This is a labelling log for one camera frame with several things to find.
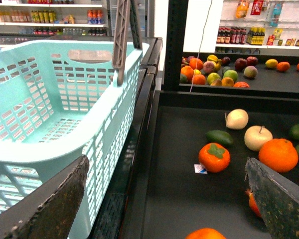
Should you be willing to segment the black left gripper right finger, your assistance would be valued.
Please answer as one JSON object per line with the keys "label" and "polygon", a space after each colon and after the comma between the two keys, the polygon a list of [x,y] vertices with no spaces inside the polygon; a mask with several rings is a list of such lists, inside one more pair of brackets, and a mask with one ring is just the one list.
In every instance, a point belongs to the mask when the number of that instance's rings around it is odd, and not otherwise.
{"label": "black left gripper right finger", "polygon": [[299,239],[299,186],[248,157],[245,178],[273,239]]}

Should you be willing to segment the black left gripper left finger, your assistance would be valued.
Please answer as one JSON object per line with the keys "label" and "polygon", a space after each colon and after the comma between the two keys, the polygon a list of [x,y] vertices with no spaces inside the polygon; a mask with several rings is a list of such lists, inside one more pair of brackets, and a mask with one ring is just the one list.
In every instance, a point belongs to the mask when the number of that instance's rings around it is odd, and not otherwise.
{"label": "black left gripper left finger", "polygon": [[88,157],[82,155],[0,214],[0,239],[66,239],[81,205]]}

